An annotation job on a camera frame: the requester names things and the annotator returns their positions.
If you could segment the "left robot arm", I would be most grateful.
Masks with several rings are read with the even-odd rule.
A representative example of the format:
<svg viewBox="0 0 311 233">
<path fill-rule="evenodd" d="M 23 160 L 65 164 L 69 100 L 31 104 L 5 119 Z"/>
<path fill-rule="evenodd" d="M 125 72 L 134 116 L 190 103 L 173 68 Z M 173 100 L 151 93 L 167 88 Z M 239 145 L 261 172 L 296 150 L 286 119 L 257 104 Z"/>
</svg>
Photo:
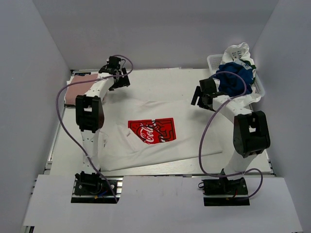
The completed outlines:
<svg viewBox="0 0 311 233">
<path fill-rule="evenodd" d="M 126 69 L 120 62 L 104 65 L 98 72 L 98 81 L 75 100 L 76 123 L 79 126 L 85 157 L 84 167 L 100 171 L 98 157 L 99 132 L 104 125 L 102 100 L 108 91 L 130 85 Z"/>
</svg>

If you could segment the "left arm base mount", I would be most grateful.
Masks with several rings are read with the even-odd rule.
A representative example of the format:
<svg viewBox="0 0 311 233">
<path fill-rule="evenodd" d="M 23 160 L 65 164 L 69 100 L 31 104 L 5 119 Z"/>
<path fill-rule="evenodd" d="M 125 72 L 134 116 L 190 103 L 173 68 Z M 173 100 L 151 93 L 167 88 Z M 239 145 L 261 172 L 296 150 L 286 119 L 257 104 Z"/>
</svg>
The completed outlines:
<svg viewBox="0 0 311 233">
<path fill-rule="evenodd" d="M 87 174 L 83 171 L 75 174 L 71 203 L 116 204 L 112 193 L 120 199 L 122 179 L 108 179 L 109 183 L 97 173 Z"/>
</svg>

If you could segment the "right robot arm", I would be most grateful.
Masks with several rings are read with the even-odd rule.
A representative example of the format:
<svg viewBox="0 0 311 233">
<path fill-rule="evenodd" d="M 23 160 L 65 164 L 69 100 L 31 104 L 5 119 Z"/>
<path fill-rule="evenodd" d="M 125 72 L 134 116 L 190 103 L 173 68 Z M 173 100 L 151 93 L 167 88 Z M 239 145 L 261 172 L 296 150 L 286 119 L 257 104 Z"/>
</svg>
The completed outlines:
<svg viewBox="0 0 311 233">
<path fill-rule="evenodd" d="M 263 111 L 252 111 L 223 92 L 217 90 L 215 80 L 207 78 L 199 81 L 191 105 L 213 111 L 213 115 L 203 131 L 199 144 L 199 166 L 202 172 L 211 177 L 223 178 L 219 187 L 224 193 L 232 193 L 237 188 L 236 180 L 247 172 L 251 162 L 270 147 L 266 115 Z M 220 175 L 207 173 L 202 165 L 202 148 L 207 129 L 217 114 L 233 123 L 234 152 Z"/>
</svg>

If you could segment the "green and white t-shirt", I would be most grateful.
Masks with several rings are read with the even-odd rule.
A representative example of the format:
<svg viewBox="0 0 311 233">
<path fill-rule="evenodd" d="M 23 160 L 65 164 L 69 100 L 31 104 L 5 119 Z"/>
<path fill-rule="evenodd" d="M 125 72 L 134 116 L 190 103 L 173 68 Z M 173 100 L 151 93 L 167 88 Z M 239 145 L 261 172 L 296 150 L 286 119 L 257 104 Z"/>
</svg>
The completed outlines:
<svg viewBox="0 0 311 233">
<path fill-rule="evenodd" d="M 257 67 L 252 59 L 239 59 L 239 64 L 243 67 L 241 77 L 244 78 L 244 81 L 252 85 L 256 79 Z"/>
</svg>

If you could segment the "blue t-shirt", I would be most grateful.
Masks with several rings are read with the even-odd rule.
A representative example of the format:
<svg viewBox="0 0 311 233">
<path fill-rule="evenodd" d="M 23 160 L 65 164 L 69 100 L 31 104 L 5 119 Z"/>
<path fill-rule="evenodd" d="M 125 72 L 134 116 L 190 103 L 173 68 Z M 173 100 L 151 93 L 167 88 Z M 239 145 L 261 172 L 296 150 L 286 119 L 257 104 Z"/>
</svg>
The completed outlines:
<svg viewBox="0 0 311 233">
<path fill-rule="evenodd" d="M 215 78 L 220 81 L 219 91 L 224 92 L 230 97 L 241 95 L 244 92 L 244 84 L 236 75 L 241 77 L 243 67 L 239 64 L 239 61 L 226 63 L 224 65 L 219 65 L 219 69 L 216 71 Z M 245 94 L 252 93 L 251 85 L 246 84 Z"/>
</svg>

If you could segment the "white red-print t-shirt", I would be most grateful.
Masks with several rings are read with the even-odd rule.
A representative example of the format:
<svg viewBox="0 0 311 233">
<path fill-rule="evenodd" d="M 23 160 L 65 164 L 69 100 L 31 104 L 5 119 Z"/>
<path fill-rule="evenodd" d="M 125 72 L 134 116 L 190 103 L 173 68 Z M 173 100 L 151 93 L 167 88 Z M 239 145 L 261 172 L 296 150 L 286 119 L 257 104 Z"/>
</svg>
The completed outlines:
<svg viewBox="0 0 311 233">
<path fill-rule="evenodd" d="M 187 100 L 106 102 L 100 131 L 102 171 L 149 166 L 198 156 L 213 112 Z"/>
</svg>

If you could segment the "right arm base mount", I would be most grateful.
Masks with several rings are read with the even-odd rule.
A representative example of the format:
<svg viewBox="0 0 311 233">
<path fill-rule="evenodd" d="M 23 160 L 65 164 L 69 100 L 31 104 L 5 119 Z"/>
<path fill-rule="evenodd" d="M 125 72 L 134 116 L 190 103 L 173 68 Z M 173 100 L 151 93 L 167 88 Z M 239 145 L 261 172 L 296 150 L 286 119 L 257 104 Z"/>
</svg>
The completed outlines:
<svg viewBox="0 0 311 233">
<path fill-rule="evenodd" d="M 203 191 L 204 206 L 249 206 L 248 189 L 244 178 L 205 179 L 198 184 Z"/>
</svg>

